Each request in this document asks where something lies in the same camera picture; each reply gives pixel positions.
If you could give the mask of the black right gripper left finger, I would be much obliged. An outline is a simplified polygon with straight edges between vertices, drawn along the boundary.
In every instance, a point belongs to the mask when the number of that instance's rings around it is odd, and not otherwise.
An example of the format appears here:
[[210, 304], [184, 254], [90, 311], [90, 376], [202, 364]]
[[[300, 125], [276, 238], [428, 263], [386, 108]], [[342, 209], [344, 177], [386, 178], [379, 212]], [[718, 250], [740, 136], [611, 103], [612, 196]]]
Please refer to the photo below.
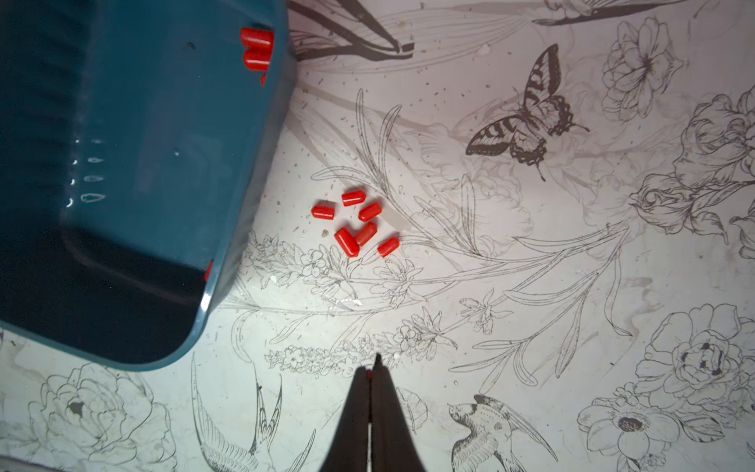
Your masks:
[[368, 465], [371, 420], [371, 375], [356, 370], [335, 430], [330, 450], [320, 471], [365, 472]]

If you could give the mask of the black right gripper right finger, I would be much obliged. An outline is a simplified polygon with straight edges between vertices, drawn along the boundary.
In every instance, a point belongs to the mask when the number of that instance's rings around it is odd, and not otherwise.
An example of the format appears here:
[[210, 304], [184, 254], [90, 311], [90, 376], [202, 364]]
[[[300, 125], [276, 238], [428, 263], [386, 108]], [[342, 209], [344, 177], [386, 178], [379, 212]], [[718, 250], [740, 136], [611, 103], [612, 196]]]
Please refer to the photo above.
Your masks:
[[372, 470], [424, 471], [381, 354], [370, 370], [370, 409]]

